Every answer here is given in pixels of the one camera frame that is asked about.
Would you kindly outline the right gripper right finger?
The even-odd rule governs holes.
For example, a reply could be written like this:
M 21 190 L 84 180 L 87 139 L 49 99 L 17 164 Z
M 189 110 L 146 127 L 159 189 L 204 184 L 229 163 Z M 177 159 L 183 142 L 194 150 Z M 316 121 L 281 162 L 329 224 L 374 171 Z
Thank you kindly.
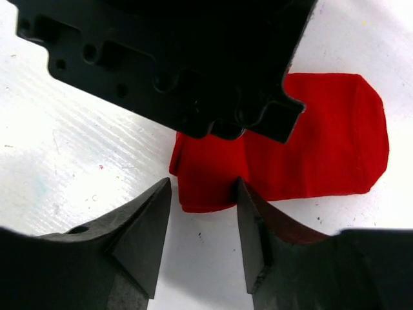
M 237 220 L 255 309 L 412 308 L 412 231 L 329 236 L 281 212 L 243 179 Z

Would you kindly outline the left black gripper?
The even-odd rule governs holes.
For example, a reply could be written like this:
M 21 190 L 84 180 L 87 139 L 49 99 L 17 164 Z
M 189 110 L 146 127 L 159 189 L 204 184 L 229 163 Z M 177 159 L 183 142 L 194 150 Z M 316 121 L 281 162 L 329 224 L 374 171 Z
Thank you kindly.
M 193 138 L 286 143 L 286 74 L 316 2 L 25 1 L 17 35 L 52 77 Z

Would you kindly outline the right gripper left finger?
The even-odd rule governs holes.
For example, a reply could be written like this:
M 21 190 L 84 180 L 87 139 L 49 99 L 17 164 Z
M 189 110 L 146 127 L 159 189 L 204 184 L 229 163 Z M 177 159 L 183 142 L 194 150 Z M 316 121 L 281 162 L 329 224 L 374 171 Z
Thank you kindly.
M 64 233 L 1 229 L 2 309 L 146 309 L 170 214 L 168 178 Z

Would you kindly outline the red sock with santa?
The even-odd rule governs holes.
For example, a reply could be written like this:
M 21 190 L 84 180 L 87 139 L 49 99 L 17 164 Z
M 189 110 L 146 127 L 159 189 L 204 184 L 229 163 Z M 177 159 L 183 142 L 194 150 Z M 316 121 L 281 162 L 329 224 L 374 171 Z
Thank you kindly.
M 250 131 L 233 141 L 176 136 L 169 171 L 185 212 L 234 206 L 238 178 L 272 202 L 364 194 L 386 171 L 383 102 L 362 76 L 294 73 L 284 86 L 306 106 L 286 144 Z

